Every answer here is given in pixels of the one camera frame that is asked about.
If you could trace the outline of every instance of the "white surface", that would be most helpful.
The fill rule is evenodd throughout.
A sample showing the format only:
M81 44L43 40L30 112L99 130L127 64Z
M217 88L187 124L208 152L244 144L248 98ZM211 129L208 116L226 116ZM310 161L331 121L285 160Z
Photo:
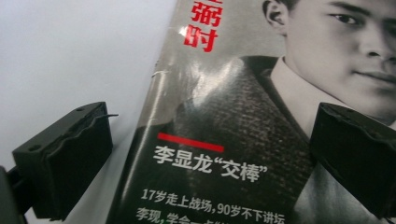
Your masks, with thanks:
M76 107L106 101L120 114L113 154L64 223L105 223L175 4L1 1L0 165L12 168L13 149Z

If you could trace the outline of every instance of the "book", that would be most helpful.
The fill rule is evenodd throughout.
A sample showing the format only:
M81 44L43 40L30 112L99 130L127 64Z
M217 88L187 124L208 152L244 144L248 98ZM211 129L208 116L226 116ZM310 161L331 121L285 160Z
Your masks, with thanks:
M330 5L345 10L349 2ZM285 65L285 9L297 10L272 0L177 2L108 224L390 221L309 151L318 104L345 104Z

